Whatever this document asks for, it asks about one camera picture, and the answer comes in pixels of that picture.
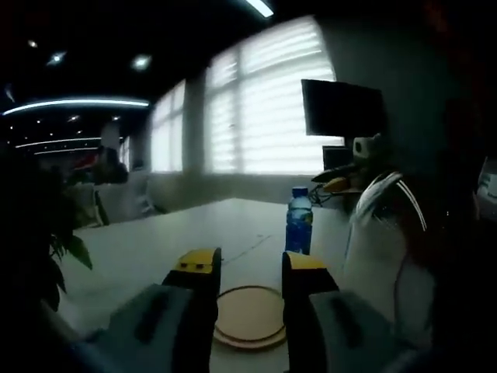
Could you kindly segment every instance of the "curved led light strip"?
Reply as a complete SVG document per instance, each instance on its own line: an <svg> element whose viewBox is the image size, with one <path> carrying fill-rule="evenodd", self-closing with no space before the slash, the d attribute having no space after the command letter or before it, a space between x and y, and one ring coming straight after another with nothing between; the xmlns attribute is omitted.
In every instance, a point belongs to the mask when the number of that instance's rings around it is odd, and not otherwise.
<svg viewBox="0 0 497 373"><path fill-rule="evenodd" d="M66 142L66 141L94 141L94 140L102 140L102 138L65 138L62 140L32 142L31 144L17 145L16 148L25 148L26 146L34 146L34 145L57 144L58 142Z"/></svg>
<svg viewBox="0 0 497 373"><path fill-rule="evenodd" d="M125 99L57 99L53 101L42 101L39 103L28 103L5 111L2 115L9 115L29 109L36 109L45 106L64 106L64 105L103 105L103 106L135 106L148 107L147 101L134 101Z"/></svg>
<svg viewBox="0 0 497 373"><path fill-rule="evenodd" d="M62 152L79 152L81 150L96 150L98 148L74 148L74 149L62 149L62 150L50 150L48 152L37 152L34 155L39 154L50 154L50 153L62 153Z"/></svg>
<svg viewBox="0 0 497 373"><path fill-rule="evenodd" d="M253 6L257 12L261 13L264 18L270 17L274 14L269 6L262 0L246 0L251 6Z"/></svg>

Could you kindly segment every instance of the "black ceiling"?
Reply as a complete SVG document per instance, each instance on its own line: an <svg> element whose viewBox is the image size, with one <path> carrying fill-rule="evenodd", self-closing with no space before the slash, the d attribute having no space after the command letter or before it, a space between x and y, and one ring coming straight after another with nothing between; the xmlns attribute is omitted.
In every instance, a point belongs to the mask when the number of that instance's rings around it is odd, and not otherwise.
<svg viewBox="0 0 497 373"><path fill-rule="evenodd" d="M396 2L383 0L265 1L274 11L270 19L262 18L245 0L16 0L2 4L0 111L74 96L127 96L153 103L177 82L204 70L220 51L275 23L307 14L384 16L403 9L408 15L423 3L414 2L415 7L408 9L405 2L393 6ZM38 47L30 47L28 40L36 41ZM66 52L63 62L47 66L55 52ZM131 69L137 54L152 56L148 70ZM79 122L68 123L72 115L79 115ZM0 119L0 138L16 144L25 137L67 138L76 127L96 137L116 115L126 124L124 135L146 117L143 110L26 111Z"/></svg>

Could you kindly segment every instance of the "blue bottle cap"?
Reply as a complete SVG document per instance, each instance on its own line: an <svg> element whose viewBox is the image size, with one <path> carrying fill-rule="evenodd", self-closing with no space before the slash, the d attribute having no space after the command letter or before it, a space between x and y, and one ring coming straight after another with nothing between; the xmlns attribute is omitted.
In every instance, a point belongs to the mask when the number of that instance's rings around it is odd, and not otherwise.
<svg viewBox="0 0 497 373"><path fill-rule="evenodd" d="M309 194L309 190L306 186L294 186L292 188L292 196L294 196L294 198L305 197L308 194Z"/></svg>

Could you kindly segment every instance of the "table surface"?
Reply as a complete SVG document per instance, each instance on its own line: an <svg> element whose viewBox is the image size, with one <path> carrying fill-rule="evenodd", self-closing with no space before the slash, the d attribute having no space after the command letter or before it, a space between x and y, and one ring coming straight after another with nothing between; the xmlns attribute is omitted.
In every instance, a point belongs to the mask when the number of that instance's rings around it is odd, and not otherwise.
<svg viewBox="0 0 497 373"><path fill-rule="evenodd" d="M284 204L230 199L77 231L94 268L88 270L65 256L61 269L68 300L81 313L79 322L84 320L81 328L105 325L113 312L148 285L160 284L177 259L191 249L222 248L221 292L242 285L280 290L286 211ZM328 266L340 285L348 218L339 210L313 211L311 254ZM212 372L284 371L288 369L287 346L243 354L215 343L210 365Z"/></svg>

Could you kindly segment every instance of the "yellow object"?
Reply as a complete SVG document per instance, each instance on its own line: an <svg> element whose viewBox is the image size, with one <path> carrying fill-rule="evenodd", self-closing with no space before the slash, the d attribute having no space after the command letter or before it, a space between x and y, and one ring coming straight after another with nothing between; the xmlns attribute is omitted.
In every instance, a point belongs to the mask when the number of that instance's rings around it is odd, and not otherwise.
<svg viewBox="0 0 497 373"><path fill-rule="evenodd" d="M323 190L327 193L343 192L349 188L349 181L345 177L336 177L329 183L323 186Z"/></svg>
<svg viewBox="0 0 497 373"><path fill-rule="evenodd" d="M292 253L289 251L286 251L286 254L290 258L292 270L315 270L318 268L326 269L323 262L313 256Z"/></svg>
<svg viewBox="0 0 497 373"><path fill-rule="evenodd" d="M215 251L216 249L191 250L179 258L174 270L194 274L210 274Z"/></svg>

